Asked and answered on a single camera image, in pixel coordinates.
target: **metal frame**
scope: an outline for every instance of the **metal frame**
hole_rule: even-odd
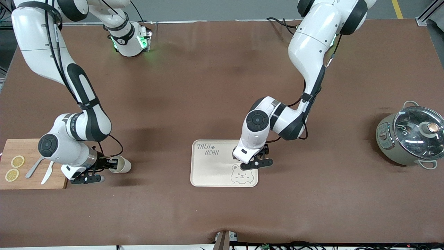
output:
[[[416,23],[418,26],[427,26],[427,20],[430,16],[437,11],[441,5],[444,4],[444,0],[434,0],[425,10],[422,12],[420,16],[415,17]]]

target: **knife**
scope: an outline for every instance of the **knife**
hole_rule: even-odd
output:
[[[45,182],[49,179],[49,177],[51,176],[51,174],[52,174],[52,165],[54,165],[54,162],[53,161],[51,161],[50,163],[49,163],[49,166],[48,166],[48,170],[46,170],[46,174],[45,174],[45,176],[43,177],[43,180],[42,180],[42,185],[43,184],[45,184]]]
[[[32,166],[32,168],[28,171],[28,173],[25,175],[26,179],[31,178],[32,174],[35,172],[36,168],[39,166],[39,164],[45,159],[45,157],[40,156],[40,159],[37,160],[37,162]]]

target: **lid knob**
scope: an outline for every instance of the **lid knob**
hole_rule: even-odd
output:
[[[440,127],[436,123],[429,123],[427,129],[432,133],[437,133],[440,130]]]
[[[387,133],[385,131],[381,131],[381,133],[379,133],[379,138],[381,140],[387,139]]]

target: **pot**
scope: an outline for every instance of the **pot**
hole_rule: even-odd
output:
[[[436,161],[444,157],[444,118],[414,101],[406,101],[401,111],[379,123],[376,141],[394,162],[435,169]]]

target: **bear drawing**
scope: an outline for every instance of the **bear drawing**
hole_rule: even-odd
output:
[[[251,170],[242,170],[238,165],[234,164],[232,167],[231,181],[236,184],[253,183],[254,176]]]

